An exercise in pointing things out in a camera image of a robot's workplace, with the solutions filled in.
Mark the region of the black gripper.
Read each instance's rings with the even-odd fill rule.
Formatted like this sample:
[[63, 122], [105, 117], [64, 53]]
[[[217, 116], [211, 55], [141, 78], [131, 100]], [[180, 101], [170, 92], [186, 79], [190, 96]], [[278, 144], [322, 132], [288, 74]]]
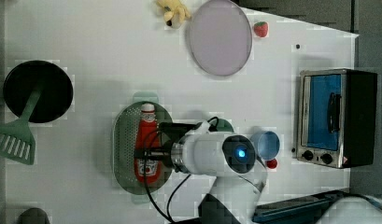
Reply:
[[178, 143], [179, 140], [188, 131], [195, 128], [195, 124], [187, 123], [173, 123], [162, 122], [157, 127], [157, 137], [160, 139], [161, 145], [159, 147], [148, 147], [142, 152], [136, 152], [134, 147], [134, 158], [144, 159], [146, 157], [146, 151], [149, 151], [148, 159], [152, 161], [161, 161], [167, 168], [174, 168], [175, 165], [172, 162], [172, 147], [174, 143]]

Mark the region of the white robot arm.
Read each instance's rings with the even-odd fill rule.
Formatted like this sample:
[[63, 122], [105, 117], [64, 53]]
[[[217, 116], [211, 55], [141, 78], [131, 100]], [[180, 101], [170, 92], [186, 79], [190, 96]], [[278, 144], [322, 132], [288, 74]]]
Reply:
[[145, 189], [149, 188], [151, 161], [186, 175], [215, 178], [198, 206], [200, 224], [315, 224], [344, 198], [327, 195], [295, 205], [285, 201], [258, 206], [266, 167], [245, 136], [219, 132], [207, 121], [196, 125], [163, 122], [139, 131], [143, 137], [136, 141], [134, 168]]

